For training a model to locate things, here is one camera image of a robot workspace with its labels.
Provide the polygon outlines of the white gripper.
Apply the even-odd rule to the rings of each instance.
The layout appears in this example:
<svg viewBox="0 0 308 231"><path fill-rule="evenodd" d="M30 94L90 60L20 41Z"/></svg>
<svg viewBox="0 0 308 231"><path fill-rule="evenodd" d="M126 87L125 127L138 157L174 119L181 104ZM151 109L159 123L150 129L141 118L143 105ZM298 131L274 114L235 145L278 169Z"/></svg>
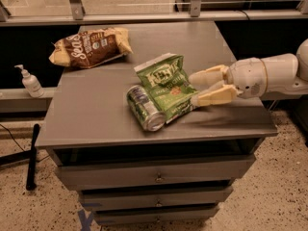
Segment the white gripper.
<svg viewBox="0 0 308 231"><path fill-rule="evenodd" d="M230 85L219 83L225 80L226 72ZM266 67L257 58L240 60L230 67L220 64L195 72L189 76L189 81L193 85L209 87L191 98L196 107L227 104L237 96L244 99L260 97L268 86Z"/></svg>

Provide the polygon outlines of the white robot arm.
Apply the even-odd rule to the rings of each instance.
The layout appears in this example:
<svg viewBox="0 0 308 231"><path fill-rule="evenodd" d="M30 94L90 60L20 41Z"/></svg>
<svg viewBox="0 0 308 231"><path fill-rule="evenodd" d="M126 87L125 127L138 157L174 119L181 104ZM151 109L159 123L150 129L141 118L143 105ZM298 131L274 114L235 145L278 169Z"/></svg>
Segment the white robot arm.
<svg viewBox="0 0 308 231"><path fill-rule="evenodd" d="M243 99L280 92L302 95L308 92L308 39L297 48L296 54L282 54L263 59L248 58L227 66L216 65L189 77L194 86L206 89L194 95L195 107L220 105Z"/></svg>

